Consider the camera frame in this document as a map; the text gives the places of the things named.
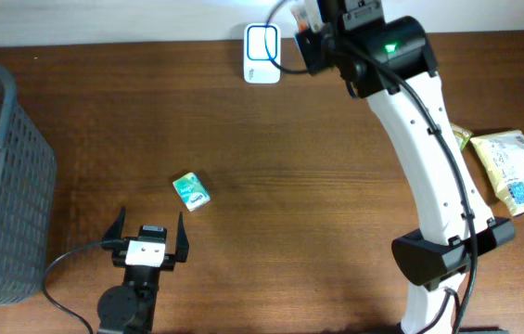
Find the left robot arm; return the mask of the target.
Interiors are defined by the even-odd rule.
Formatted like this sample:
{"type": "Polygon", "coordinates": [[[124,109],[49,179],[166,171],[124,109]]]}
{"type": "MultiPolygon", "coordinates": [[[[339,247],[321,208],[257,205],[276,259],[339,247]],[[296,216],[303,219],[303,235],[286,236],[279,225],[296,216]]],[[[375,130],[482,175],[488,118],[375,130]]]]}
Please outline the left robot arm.
{"type": "Polygon", "coordinates": [[[153,225],[140,227],[135,237],[121,235],[126,210],[102,238],[101,248],[111,252],[115,267],[124,270],[119,286],[107,289],[97,304],[99,333],[150,333],[153,328],[160,274],[171,272],[187,261],[189,241],[184,217],[178,217],[175,251],[167,252],[167,229],[153,225]]]}

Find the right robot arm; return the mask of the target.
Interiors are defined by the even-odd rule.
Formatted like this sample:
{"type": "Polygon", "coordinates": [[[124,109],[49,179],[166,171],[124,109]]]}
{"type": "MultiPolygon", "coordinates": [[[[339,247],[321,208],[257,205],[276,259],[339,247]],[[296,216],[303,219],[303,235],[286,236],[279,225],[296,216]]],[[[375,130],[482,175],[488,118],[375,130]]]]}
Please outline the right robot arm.
{"type": "Polygon", "coordinates": [[[365,100],[395,149],[411,187],[418,228],[395,238],[408,280],[400,333],[460,333],[480,256],[512,241],[466,167],[445,108],[438,63],[422,25],[386,20],[378,1],[306,1],[296,41],[310,74],[335,68],[365,100]]]}

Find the grey plastic mesh basket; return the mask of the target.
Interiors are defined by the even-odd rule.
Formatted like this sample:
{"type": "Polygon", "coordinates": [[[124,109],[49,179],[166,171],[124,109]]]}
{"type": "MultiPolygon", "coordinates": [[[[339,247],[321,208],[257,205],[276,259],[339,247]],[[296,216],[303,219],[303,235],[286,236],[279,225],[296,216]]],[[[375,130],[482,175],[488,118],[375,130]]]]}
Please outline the grey plastic mesh basket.
{"type": "Polygon", "coordinates": [[[40,288],[57,161],[18,102],[13,75],[0,66],[0,306],[40,288]]]}

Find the green tea drink carton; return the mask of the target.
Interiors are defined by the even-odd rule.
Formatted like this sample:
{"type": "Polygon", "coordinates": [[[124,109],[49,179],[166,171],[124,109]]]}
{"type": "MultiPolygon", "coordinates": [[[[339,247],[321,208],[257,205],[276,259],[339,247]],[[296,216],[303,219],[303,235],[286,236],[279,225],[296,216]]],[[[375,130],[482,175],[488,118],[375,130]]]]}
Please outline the green tea drink carton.
{"type": "Polygon", "coordinates": [[[467,130],[466,128],[463,128],[454,123],[451,123],[451,128],[459,149],[463,151],[469,143],[473,133],[470,130],[467,130]]]}

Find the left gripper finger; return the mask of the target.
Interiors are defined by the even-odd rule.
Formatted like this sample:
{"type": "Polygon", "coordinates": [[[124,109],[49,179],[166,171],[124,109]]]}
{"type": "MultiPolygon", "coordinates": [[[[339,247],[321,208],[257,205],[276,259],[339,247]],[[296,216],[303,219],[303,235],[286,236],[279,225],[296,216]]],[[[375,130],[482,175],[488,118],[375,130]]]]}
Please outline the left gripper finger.
{"type": "Polygon", "coordinates": [[[175,261],[185,263],[187,261],[190,245],[185,231],[183,213],[179,212],[177,234],[175,240],[175,261]]]}
{"type": "Polygon", "coordinates": [[[118,250],[123,245],[121,233],[124,226],[126,208],[122,207],[113,224],[101,239],[101,248],[105,251],[118,250]]]}

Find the yellow white snack bag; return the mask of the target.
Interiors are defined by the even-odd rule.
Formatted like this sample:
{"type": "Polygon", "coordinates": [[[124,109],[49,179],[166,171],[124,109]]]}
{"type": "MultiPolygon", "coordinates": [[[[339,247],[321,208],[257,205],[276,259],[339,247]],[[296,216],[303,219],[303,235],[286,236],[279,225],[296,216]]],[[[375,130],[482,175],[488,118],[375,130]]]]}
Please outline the yellow white snack bag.
{"type": "Polygon", "coordinates": [[[524,215],[524,134],[510,130],[470,138],[492,189],[513,217],[524,215]]]}

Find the orange Kleenex tissue pack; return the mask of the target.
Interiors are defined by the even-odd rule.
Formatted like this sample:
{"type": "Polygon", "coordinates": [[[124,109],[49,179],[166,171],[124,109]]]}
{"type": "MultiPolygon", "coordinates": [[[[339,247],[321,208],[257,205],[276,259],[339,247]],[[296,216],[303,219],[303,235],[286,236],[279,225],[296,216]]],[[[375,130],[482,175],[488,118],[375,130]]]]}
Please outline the orange Kleenex tissue pack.
{"type": "Polygon", "coordinates": [[[296,2],[290,6],[290,13],[295,20],[298,31],[303,32],[311,28],[308,12],[303,2],[296,2]]]}

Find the green Kleenex tissue pack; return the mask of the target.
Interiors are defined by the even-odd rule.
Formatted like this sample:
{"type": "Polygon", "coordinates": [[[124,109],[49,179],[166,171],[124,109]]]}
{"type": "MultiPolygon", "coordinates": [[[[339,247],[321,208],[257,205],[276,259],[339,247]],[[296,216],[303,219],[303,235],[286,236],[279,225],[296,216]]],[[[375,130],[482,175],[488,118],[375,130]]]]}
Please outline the green Kleenex tissue pack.
{"type": "Polygon", "coordinates": [[[190,212],[202,207],[211,200],[207,189],[192,172],[174,180],[173,188],[190,212]]]}

